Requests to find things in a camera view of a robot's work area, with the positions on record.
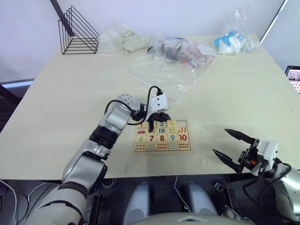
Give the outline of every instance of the black wire magazine rack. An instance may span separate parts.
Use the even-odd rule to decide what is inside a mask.
[[[58,20],[62,54],[95,54],[99,34],[89,22],[71,6]]]

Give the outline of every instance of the red car picture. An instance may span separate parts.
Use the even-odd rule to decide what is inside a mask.
[[[143,134],[145,134],[145,133],[146,133],[146,131],[144,131],[143,129],[140,129],[140,130],[137,132],[138,135],[143,135]]]

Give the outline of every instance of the white wall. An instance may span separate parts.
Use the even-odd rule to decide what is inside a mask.
[[[283,71],[300,66],[300,0],[288,0],[262,45]]]
[[[143,35],[221,34],[225,15],[236,6],[248,12],[248,31],[262,37],[283,0],[58,0],[73,5],[103,31],[123,21]],[[34,78],[59,47],[58,17],[49,0],[0,3],[0,83]]]

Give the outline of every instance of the black floor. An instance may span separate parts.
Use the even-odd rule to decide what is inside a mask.
[[[173,188],[176,176],[162,176],[162,177],[146,177],[146,178],[124,178],[118,179],[114,186],[110,189],[101,189],[100,194],[105,196],[105,200],[100,210],[99,225],[121,225],[125,214],[126,206],[129,198],[138,184],[146,181],[154,188],[154,203],[151,207],[152,214],[166,213],[166,212],[181,212],[184,211],[183,204]],[[219,214],[223,211],[224,203],[220,200],[217,191],[214,189],[216,181],[225,182],[226,175],[187,175],[179,176],[177,181],[177,189],[180,190],[181,185],[192,181],[202,186],[208,193],[211,200],[215,204]],[[255,222],[255,224],[283,224],[283,220],[270,215],[252,203],[243,193],[241,186],[248,183],[250,180],[237,181],[227,184],[228,187],[233,187],[240,215],[248,217]],[[111,180],[105,180],[105,183],[111,183]],[[262,181],[247,190],[256,197],[261,188],[266,185]],[[264,197],[264,207],[268,207],[277,212],[275,208],[275,194],[274,190],[270,190],[269,194]]]

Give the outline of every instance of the silver robot arm segment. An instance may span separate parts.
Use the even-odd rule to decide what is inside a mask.
[[[119,95],[113,101],[116,102],[112,103],[89,139],[84,141],[66,166],[62,184],[37,206],[27,219],[27,225],[82,224],[87,196],[100,187],[107,171],[103,160],[108,159],[111,148],[129,118],[135,121],[146,120],[168,109],[167,98],[161,90],[158,90],[156,97],[149,99],[148,110],[145,104],[128,94]]]

